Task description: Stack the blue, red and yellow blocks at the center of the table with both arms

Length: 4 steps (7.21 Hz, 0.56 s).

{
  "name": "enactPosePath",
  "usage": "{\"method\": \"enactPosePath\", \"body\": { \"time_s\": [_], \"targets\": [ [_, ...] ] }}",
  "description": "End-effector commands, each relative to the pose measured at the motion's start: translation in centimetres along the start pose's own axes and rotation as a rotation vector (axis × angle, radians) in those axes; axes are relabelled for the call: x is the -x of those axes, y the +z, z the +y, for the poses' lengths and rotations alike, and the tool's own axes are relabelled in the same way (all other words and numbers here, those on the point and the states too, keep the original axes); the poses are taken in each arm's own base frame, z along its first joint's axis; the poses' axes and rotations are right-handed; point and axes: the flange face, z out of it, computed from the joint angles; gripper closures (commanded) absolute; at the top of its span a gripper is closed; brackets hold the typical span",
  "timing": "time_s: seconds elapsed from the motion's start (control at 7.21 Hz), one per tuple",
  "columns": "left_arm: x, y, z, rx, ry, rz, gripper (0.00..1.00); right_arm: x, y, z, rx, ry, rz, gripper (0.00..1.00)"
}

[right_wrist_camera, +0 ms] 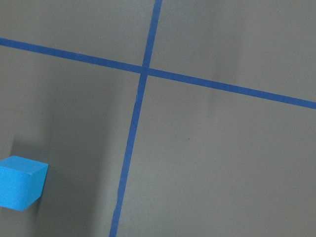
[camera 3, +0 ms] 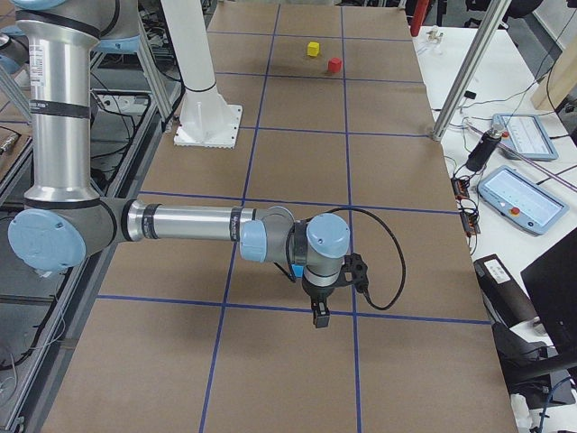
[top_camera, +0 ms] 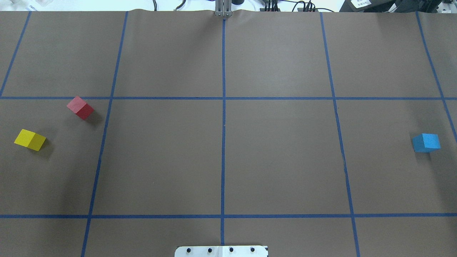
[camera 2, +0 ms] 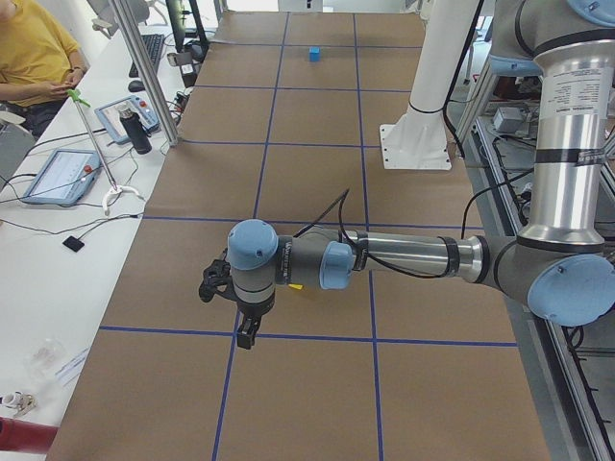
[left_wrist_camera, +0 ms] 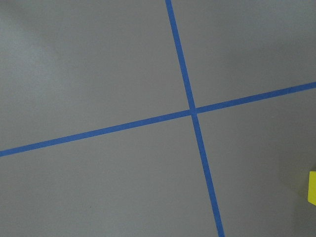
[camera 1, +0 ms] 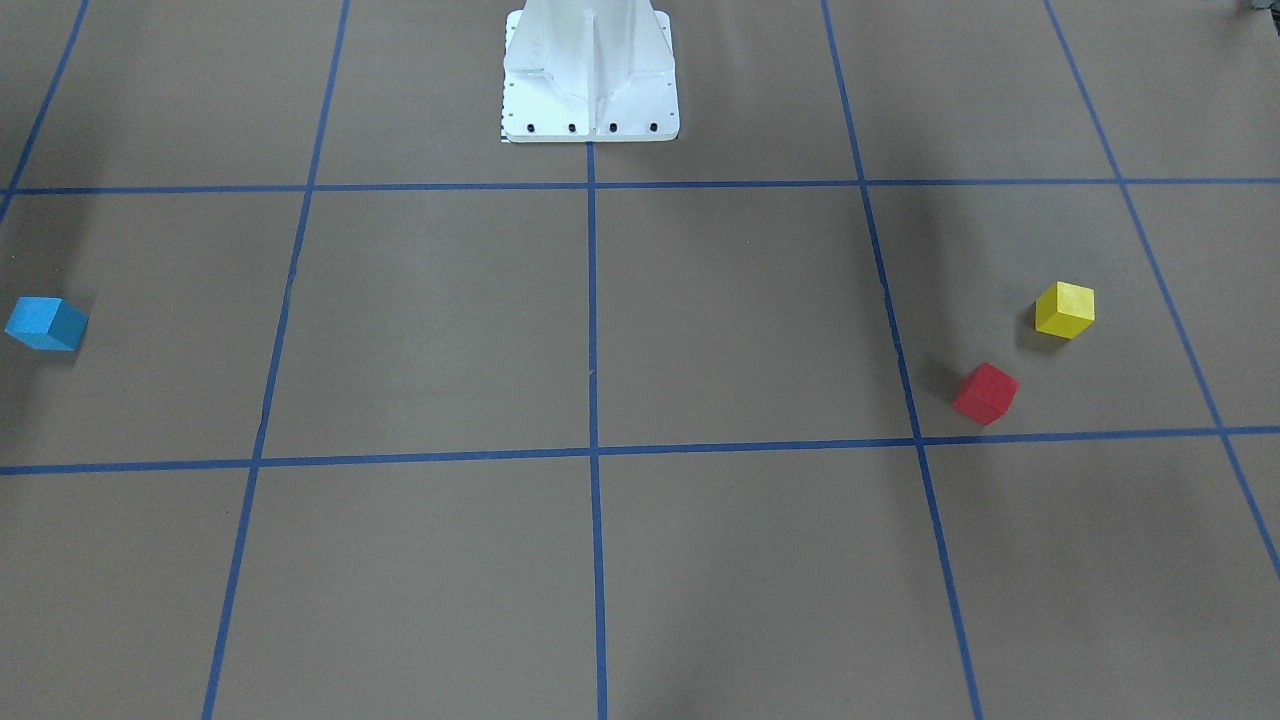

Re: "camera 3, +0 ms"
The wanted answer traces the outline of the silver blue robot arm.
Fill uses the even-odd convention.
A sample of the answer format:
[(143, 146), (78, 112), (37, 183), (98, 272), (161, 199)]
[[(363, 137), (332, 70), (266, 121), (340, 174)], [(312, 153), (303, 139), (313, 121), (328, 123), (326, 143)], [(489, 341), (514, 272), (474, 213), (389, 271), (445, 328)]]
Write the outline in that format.
[(225, 240), (249, 261), (301, 266), (313, 322), (326, 327), (328, 297), (344, 285), (349, 226), (325, 213), (297, 221), (283, 207), (167, 207), (106, 198), (90, 182), (90, 53), (137, 51), (134, 1), (19, 1), (16, 22), (29, 42), (34, 182), (9, 225), (14, 253), (32, 268), (59, 272), (112, 244), (142, 239)]

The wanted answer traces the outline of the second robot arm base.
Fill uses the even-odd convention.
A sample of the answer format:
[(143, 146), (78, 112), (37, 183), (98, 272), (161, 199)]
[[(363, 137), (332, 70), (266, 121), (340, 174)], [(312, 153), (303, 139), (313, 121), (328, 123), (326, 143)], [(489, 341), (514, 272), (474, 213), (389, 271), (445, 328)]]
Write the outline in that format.
[(8, 74), (18, 72), (29, 62), (28, 37), (17, 25), (1, 29), (1, 66)]

